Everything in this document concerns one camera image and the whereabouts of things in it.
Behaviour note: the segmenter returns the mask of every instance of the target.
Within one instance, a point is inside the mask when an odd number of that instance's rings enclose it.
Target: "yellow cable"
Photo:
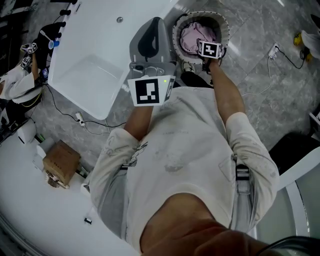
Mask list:
[[[40,95],[42,94],[42,90],[43,90],[44,88],[42,87],[42,89],[41,89],[41,91],[40,91],[40,93],[39,93],[39,95],[38,95],[38,97],[36,97],[36,99],[30,104],[30,105],[28,105],[28,106],[25,106],[25,105],[23,105],[23,104],[21,104],[22,106],[24,106],[25,108],[29,108],[29,107],[31,107],[33,104],[35,104],[36,103],[36,101],[39,99],[39,97],[40,97]]]

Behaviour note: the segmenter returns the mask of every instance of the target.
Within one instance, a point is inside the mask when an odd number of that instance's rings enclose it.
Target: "yellow shoe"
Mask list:
[[[296,34],[296,36],[295,36],[294,39],[293,39],[293,44],[294,44],[295,46],[299,46],[299,45],[301,45],[302,43],[303,43],[303,42],[302,42],[301,33]]]
[[[309,53],[309,54],[306,56],[305,61],[306,61],[306,62],[310,62],[312,59],[313,59],[313,56],[311,55],[311,53]]]

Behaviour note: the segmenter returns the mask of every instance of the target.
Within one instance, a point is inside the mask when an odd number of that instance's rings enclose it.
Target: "white power outlet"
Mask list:
[[[79,123],[81,126],[86,126],[85,120],[84,120],[84,118],[82,117],[82,114],[81,114],[80,112],[75,113],[75,116],[76,116],[76,118],[79,120],[78,123]]]
[[[271,58],[271,59],[274,59],[275,57],[277,57],[277,55],[276,55],[276,53],[279,51],[279,45],[277,44],[277,43],[275,43],[272,47],[271,47],[271,49],[270,49],[270,51],[268,52],[268,55],[269,55],[269,57]]]

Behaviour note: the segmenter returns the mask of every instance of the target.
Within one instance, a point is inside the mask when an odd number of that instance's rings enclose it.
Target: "pink cloth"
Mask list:
[[[210,27],[202,26],[199,22],[192,22],[181,31],[180,44],[188,54],[197,55],[198,41],[215,43],[216,34]]]

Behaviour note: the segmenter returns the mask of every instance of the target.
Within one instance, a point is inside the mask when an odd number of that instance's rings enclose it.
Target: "neck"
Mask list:
[[[147,252],[178,225],[200,220],[214,218],[198,197],[189,193],[169,197],[146,224],[140,238],[141,251]]]

